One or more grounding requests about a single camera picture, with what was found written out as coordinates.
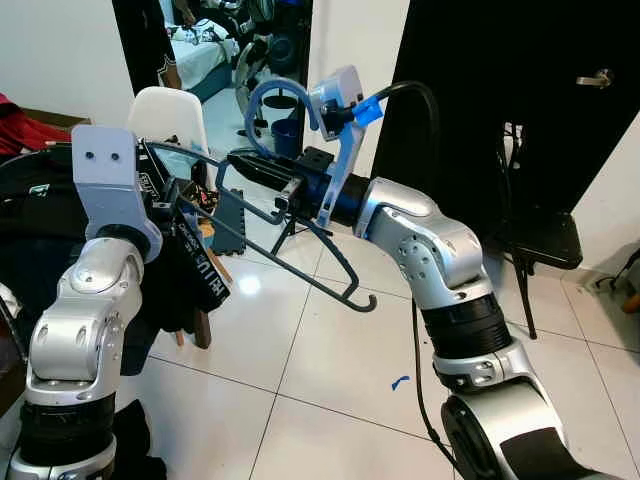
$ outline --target bed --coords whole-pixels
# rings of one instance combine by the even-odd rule
[[[182,88],[201,102],[231,84],[231,65],[219,43],[171,41]]]

